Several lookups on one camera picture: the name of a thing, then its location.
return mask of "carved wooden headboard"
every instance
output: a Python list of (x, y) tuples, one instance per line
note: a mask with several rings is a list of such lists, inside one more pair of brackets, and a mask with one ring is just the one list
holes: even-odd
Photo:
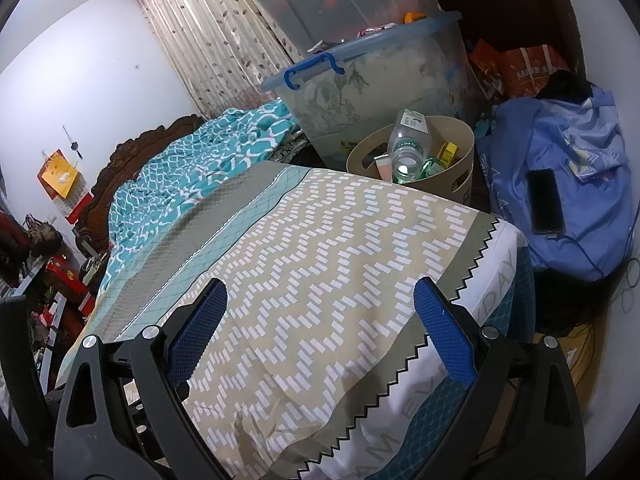
[(121, 184), (135, 180), (146, 162), (161, 153), (171, 142), (193, 133), (204, 122), (202, 117), (182, 117), (168, 128), (159, 126), (144, 132), (137, 139), (118, 144), (106, 167), (98, 175), (91, 190), (94, 196), (76, 223), (76, 245), (82, 254), (90, 256), (83, 240), (100, 253), (109, 247), (109, 208), (113, 195)]

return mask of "clothing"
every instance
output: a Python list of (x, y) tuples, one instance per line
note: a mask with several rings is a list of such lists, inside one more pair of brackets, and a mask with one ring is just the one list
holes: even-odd
[[(593, 98), (581, 105), (512, 99), (495, 118), (494, 134), (476, 140), (492, 211), (525, 234), (535, 270), (551, 268), (585, 281), (607, 276), (624, 257), (633, 220), (612, 94), (593, 87)], [(564, 215), (558, 238), (535, 235), (531, 227), (526, 173), (547, 168), (554, 170)]]
[(536, 95), (536, 99), (554, 99), (578, 105), (589, 97), (593, 97), (591, 83), (568, 70), (554, 72), (549, 76), (545, 87)]

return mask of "leaf pattern curtain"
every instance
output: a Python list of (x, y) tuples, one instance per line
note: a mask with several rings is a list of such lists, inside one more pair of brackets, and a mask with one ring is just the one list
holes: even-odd
[(302, 59), (255, 0), (138, 0), (206, 117), (274, 98), (261, 83)]

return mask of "black smartphone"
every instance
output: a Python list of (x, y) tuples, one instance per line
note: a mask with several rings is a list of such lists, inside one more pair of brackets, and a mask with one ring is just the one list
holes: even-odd
[(527, 171), (531, 227), (534, 234), (549, 235), (564, 231), (562, 203), (554, 170)]

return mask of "calendar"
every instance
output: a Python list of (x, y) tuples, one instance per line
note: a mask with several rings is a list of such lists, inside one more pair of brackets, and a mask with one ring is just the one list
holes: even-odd
[[(60, 150), (57, 150), (56, 154), (57, 156), (64, 158), (64, 155), (62, 155)], [(79, 172), (74, 179), (66, 198), (62, 198), (58, 193), (56, 193), (56, 191), (47, 184), (42, 177), (50, 160), (51, 157), (49, 157), (42, 165), (42, 168), (40, 168), (40, 171), (38, 172), (38, 180), (42, 184), (42, 187), (44, 187), (52, 202), (56, 205), (56, 209), (64, 215), (71, 225), (73, 225), (78, 221), (78, 217), (80, 216), (82, 209), (89, 203), (92, 196), (86, 188), (86, 180), (84, 179), (84, 176)]]

